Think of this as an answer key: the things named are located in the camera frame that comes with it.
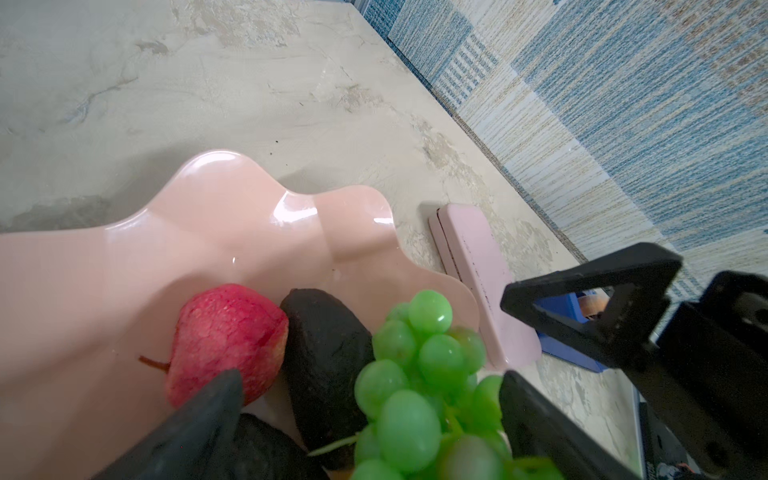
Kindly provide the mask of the red fake apple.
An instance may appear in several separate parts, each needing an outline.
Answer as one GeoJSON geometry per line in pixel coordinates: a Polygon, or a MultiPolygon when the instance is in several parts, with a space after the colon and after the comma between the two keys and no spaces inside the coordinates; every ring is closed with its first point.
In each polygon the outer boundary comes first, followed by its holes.
{"type": "Polygon", "coordinates": [[[181,407],[218,374],[236,369],[243,404],[263,396],[281,369],[289,332],[286,313],[267,297],[238,284],[206,290],[179,313],[170,360],[139,361],[163,371],[170,404],[181,407]]]}

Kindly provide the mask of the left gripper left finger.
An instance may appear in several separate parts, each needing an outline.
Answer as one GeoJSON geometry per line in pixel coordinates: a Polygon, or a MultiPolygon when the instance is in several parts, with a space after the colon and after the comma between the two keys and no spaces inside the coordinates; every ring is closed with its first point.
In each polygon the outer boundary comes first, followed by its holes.
{"type": "Polygon", "coordinates": [[[218,479],[231,463],[242,376],[226,370],[96,479],[218,479]]]}

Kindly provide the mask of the green fake grape bunch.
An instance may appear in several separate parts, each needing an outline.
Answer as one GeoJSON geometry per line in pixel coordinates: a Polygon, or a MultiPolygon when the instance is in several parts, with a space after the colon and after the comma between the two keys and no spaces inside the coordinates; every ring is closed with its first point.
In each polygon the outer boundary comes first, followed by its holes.
{"type": "Polygon", "coordinates": [[[551,459],[513,454],[502,431],[502,378],[478,378],[485,344],[453,319],[434,290],[393,307],[353,386],[364,425],[311,455],[353,447],[354,479],[561,478],[551,459]]]}

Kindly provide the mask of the dark fake avocado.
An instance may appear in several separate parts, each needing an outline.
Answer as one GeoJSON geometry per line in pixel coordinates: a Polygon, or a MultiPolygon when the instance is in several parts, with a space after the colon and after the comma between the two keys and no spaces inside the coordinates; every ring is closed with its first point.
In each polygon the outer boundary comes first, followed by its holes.
{"type": "Polygon", "coordinates": [[[282,370],[306,448],[315,451],[362,431],[368,419],[354,386],[374,361],[371,333],[323,290],[293,289],[280,308],[289,320],[282,370]]]}
{"type": "Polygon", "coordinates": [[[330,479],[293,439],[248,413],[239,416],[229,460],[221,479],[330,479]]]}

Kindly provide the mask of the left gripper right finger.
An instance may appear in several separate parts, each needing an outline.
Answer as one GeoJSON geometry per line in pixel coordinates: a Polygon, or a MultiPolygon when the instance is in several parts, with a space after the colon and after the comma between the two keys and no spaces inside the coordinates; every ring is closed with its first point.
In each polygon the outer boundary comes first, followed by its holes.
{"type": "Polygon", "coordinates": [[[499,403],[514,456],[547,457],[567,479],[638,477],[517,372],[503,374],[499,403]]]}

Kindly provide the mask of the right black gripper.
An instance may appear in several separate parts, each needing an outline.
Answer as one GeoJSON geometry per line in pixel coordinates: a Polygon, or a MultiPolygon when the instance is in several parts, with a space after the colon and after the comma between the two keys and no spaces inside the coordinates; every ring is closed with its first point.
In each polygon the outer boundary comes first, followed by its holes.
{"type": "Polygon", "coordinates": [[[511,283],[500,308],[531,326],[528,311],[542,286],[573,291],[581,313],[600,322],[610,337],[613,368],[627,368],[627,377],[703,472],[720,479],[764,479],[767,279],[717,274],[698,301],[679,305],[657,342],[644,351],[670,306],[667,289],[682,264],[677,253],[638,243],[511,283]]]}

